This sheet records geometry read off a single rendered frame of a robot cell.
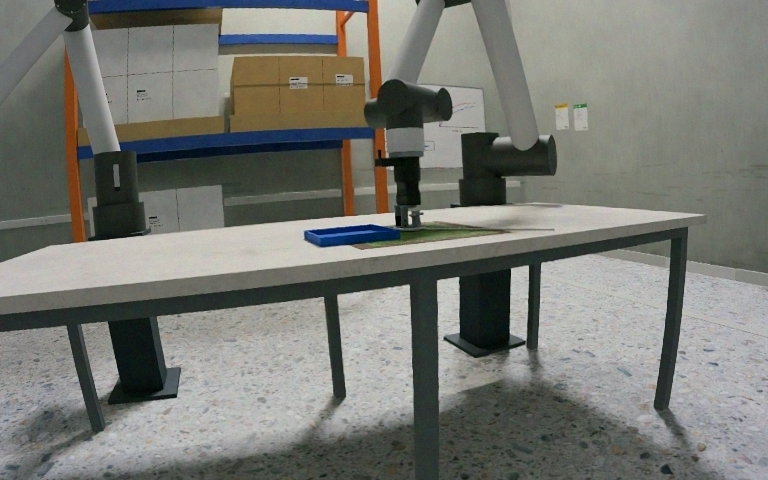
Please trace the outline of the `grey ring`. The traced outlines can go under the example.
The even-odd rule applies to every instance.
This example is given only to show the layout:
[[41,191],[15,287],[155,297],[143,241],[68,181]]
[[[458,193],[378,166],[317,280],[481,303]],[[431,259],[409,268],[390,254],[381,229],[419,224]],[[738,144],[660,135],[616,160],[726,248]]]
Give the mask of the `grey ring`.
[[426,228],[426,226],[424,225],[421,225],[421,227],[419,228],[412,228],[412,225],[409,225],[409,228],[401,228],[401,226],[396,226],[393,229],[400,230],[400,232],[412,232],[412,231],[421,231],[421,230],[424,230],[424,228]]

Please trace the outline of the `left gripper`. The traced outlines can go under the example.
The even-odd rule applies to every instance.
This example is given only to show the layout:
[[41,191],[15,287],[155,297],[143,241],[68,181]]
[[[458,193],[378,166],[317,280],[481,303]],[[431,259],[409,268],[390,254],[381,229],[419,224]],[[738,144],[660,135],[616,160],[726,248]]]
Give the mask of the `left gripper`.
[[394,182],[397,185],[397,205],[394,205],[395,226],[409,228],[408,208],[421,205],[419,181],[421,181],[420,157],[424,157],[425,152],[424,129],[386,130],[386,142],[389,157],[398,158],[382,158],[381,150],[378,150],[375,167],[394,166]]

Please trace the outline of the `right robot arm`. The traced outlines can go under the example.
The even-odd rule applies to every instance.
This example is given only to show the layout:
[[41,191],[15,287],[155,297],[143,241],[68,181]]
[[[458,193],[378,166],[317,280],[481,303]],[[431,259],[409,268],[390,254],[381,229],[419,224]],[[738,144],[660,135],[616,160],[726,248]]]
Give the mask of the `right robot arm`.
[[94,155],[95,236],[145,231],[136,151],[120,151],[89,26],[88,0],[54,0],[54,4],[0,65],[0,105],[62,33]]

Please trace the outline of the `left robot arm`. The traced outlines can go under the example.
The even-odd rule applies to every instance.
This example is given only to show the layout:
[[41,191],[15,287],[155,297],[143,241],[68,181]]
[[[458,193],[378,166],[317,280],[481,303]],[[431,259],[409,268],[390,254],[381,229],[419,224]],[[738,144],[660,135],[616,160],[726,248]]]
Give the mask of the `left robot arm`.
[[377,98],[365,104],[364,117],[368,126],[386,130],[424,129],[423,117],[424,123],[451,119],[453,104],[447,89],[428,89],[416,83],[443,10],[472,3],[510,137],[499,137],[495,132],[461,134],[463,179],[459,179],[460,205],[506,204],[506,178],[499,176],[554,176],[557,169],[555,140],[553,135],[538,133],[505,0],[415,2],[418,7],[387,78]]

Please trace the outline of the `blue tray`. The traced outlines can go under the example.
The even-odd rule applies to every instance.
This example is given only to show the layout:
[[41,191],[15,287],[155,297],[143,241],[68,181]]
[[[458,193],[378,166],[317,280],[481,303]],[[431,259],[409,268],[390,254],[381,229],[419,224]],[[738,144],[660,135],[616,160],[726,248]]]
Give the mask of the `blue tray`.
[[368,224],[368,225],[304,230],[304,239],[320,247],[328,247],[328,246],[366,243],[366,242],[395,240],[395,239],[401,239],[401,238],[400,238],[400,230],[383,227],[379,225],[374,225],[374,224]]

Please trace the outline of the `green grass mat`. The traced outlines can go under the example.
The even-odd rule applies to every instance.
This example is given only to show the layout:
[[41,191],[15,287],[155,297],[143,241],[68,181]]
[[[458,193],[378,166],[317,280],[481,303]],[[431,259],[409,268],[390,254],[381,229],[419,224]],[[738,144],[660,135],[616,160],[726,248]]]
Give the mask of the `green grass mat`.
[[[448,223],[448,222],[442,222],[442,221],[422,222],[421,225],[426,226],[426,228],[482,228],[482,227]],[[507,233],[515,233],[515,232],[502,231],[502,230],[421,230],[421,231],[412,231],[412,232],[400,232],[401,239],[347,244],[347,245],[350,245],[360,250],[364,250],[364,249],[454,240],[454,239],[462,239],[462,238],[507,234]]]

